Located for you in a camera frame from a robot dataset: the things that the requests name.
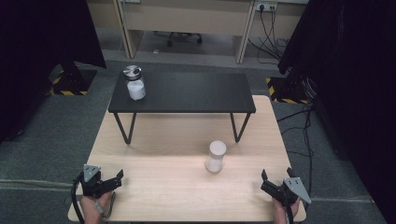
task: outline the white container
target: white container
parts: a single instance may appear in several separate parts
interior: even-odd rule
[[[209,155],[207,156],[205,167],[210,172],[219,172],[222,168],[222,160],[227,147],[219,140],[210,144]]]
[[[123,70],[129,96],[134,100],[140,100],[146,95],[145,83],[141,72],[142,69],[136,65],[127,66]]]

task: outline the black table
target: black table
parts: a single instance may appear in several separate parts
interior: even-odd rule
[[[120,73],[108,112],[113,113],[126,144],[131,144],[137,113],[230,113],[235,142],[239,142],[251,113],[256,112],[245,74],[144,73],[146,96],[134,101]],[[119,113],[133,113],[128,136]],[[246,113],[239,134],[233,113]]]

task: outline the human hand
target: human hand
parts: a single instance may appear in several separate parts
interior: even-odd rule
[[[273,205],[275,208],[275,213],[274,213],[274,223],[275,224],[286,224],[286,207],[282,206],[282,203],[280,203],[277,199],[273,198]],[[298,209],[300,206],[300,197],[297,198],[296,202],[294,204],[290,205],[291,212],[293,213],[293,217],[297,215]]]
[[[104,193],[102,197],[96,199],[102,208],[106,210],[106,205],[110,201],[113,191]],[[102,220],[102,214],[96,209],[95,199],[93,197],[82,196],[81,208],[84,214],[86,224],[98,224]]]

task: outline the table leg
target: table leg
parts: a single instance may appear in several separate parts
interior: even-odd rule
[[[119,124],[121,133],[122,133],[122,137],[124,138],[124,141],[127,145],[131,144],[131,140],[132,140],[132,132],[134,131],[134,120],[136,119],[136,113],[134,113],[134,116],[132,117],[132,122],[131,122],[131,128],[129,129],[129,134],[128,137],[126,136],[126,133],[122,127],[121,121],[120,121],[120,117],[118,113],[114,113],[114,117],[116,118],[117,123]]]
[[[233,137],[235,138],[235,142],[239,142],[239,140],[241,140],[242,133],[244,132],[245,127],[247,126],[248,119],[250,118],[250,113],[247,113],[247,116],[245,117],[244,124],[242,125],[241,131],[239,132],[239,134],[236,133],[235,121],[233,120],[233,113],[230,113],[230,117],[231,117],[231,123],[233,124]]]

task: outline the gray floor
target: gray floor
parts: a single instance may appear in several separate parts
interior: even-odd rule
[[[236,64],[230,36],[203,35],[202,45],[195,43],[195,37],[177,37],[168,48],[168,34],[146,32],[136,57],[127,59],[118,31],[98,29],[97,33],[107,69],[80,64],[80,69],[98,71],[88,94],[47,97],[25,133],[0,145],[0,223],[72,223],[67,218],[71,183],[89,157],[117,74],[126,65],[137,64],[143,71],[156,72],[244,72],[252,93],[261,95],[269,94],[266,77],[283,77],[275,65],[259,63],[257,50],[250,45],[244,62]],[[276,62],[264,54],[260,60]],[[51,78],[60,71],[60,67],[55,68]],[[273,103],[273,108],[281,119],[301,111],[304,105]],[[305,119],[306,113],[282,120],[279,130],[304,127]],[[313,202],[304,223],[386,223],[352,164],[333,152],[315,112],[310,121],[307,132],[314,152]],[[307,154],[301,129],[282,136],[287,151]],[[293,152],[289,158],[294,172],[308,187],[309,159]]]

